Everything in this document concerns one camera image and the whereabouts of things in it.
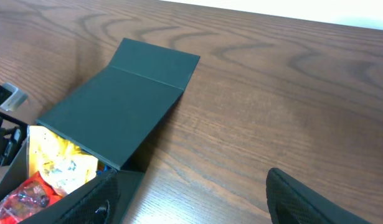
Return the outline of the red Hacks candy bag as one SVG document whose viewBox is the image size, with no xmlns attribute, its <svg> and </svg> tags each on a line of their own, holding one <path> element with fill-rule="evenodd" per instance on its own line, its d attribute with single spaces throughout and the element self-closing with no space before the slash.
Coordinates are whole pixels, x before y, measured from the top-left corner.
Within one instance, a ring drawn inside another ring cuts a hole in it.
<svg viewBox="0 0 383 224">
<path fill-rule="evenodd" d="M 37 171 L 0 201 L 0 224 L 19 223 L 61 198 Z"/>
</svg>

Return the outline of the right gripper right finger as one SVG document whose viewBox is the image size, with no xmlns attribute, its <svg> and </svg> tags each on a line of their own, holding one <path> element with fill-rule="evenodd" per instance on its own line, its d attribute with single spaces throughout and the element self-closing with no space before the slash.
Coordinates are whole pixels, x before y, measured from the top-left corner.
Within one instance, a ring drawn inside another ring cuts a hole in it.
<svg viewBox="0 0 383 224">
<path fill-rule="evenodd" d="M 276 167 L 268 171 L 266 195 L 273 224 L 368 224 Z"/>
</svg>

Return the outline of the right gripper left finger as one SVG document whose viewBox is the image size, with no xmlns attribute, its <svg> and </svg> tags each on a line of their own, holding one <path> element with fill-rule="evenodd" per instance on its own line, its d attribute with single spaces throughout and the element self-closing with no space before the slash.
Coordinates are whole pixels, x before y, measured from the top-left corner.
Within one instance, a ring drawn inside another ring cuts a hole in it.
<svg viewBox="0 0 383 224">
<path fill-rule="evenodd" d="M 64 224 L 109 224 L 118 203 L 117 172 L 111 170 L 89 193 L 62 217 Z"/>
</svg>

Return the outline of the yellow Hacks candy bag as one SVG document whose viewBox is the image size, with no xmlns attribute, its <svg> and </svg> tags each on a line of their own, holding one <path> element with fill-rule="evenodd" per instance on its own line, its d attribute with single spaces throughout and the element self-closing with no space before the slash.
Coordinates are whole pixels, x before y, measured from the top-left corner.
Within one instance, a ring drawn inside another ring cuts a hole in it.
<svg viewBox="0 0 383 224">
<path fill-rule="evenodd" d="M 97 176 L 98 159 L 43 126 L 27 129 L 28 176 L 39 173 L 59 196 L 66 196 Z"/>
</svg>

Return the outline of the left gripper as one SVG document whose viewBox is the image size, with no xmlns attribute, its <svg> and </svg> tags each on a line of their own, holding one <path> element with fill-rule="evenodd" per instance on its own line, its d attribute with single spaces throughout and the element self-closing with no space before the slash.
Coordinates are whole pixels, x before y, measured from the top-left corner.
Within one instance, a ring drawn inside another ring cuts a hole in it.
<svg viewBox="0 0 383 224">
<path fill-rule="evenodd" d="M 11 92 L 0 85 L 0 105 L 10 95 Z M 27 126 L 25 122 L 0 111 L 0 166 L 11 164 L 27 136 Z"/>
</svg>

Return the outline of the dark green gift box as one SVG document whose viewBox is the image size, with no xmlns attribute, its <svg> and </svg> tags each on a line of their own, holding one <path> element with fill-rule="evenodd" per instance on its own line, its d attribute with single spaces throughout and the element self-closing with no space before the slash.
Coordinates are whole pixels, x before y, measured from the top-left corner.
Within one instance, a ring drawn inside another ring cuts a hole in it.
<svg viewBox="0 0 383 224">
<path fill-rule="evenodd" d="M 37 118 L 43 126 L 111 167 L 19 223 L 62 223 L 107 174 L 117 172 L 118 203 L 111 223 L 120 223 L 144 177 L 133 154 L 172 112 L 199 62 L 199 56 L 123 39 L 110 63 Z M 0 181 L 0 201 L 28 176 L 27 138 Z"/>
</svg>

